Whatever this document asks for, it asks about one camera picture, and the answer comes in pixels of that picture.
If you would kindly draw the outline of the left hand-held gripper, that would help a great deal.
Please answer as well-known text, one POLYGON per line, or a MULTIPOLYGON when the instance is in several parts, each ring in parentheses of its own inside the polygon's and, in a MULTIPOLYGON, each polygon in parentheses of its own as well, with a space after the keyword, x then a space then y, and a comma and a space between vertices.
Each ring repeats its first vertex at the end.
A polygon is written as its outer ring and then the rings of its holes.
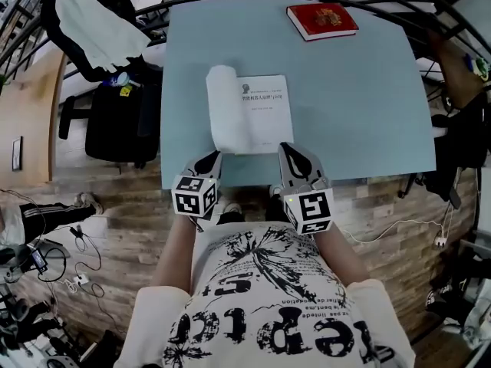
POLYGON ((191 160, 175 177, 171 189, 174 212, 196 218, 209 218, 219 201, 222 153, 214 150, 191 160))

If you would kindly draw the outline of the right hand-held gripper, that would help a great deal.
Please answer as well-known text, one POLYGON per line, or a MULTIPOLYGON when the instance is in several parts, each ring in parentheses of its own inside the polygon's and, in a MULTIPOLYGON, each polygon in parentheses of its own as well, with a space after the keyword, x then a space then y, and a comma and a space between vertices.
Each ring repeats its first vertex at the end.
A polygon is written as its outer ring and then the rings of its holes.
POLYGON ((319 158, 295 143, 281 142, 278 159, 282 180, 282 206, 298 235, 329 230, 334 199, 319 158))

